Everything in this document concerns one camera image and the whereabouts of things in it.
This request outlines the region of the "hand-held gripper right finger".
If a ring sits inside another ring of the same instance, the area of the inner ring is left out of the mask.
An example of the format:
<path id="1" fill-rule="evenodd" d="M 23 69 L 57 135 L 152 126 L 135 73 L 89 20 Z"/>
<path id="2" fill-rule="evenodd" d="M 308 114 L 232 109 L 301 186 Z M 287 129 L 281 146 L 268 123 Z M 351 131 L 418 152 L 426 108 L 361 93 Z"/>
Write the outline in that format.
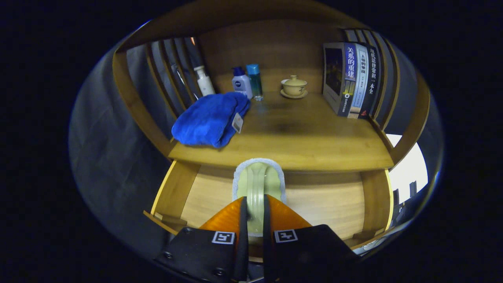
<path id="1" fill-rule="evenodd" d="M 309 224 L 282 201 L 264 196 L 266 283 L 347 282 L 359 261 L 327 224 Z"/>

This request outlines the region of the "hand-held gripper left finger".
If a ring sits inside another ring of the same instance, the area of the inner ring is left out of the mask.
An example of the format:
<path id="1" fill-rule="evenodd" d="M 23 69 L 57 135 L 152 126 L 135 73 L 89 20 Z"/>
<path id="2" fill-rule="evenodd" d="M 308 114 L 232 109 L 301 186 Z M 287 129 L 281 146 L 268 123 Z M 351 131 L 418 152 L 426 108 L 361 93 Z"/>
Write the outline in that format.
<path id="1" fill-rule="evenodd" d="M 247 198 L 232 201 L 201 228 L 184 227 L 154 261 L 183 282 L 238 282 L 248 272 Z"/>

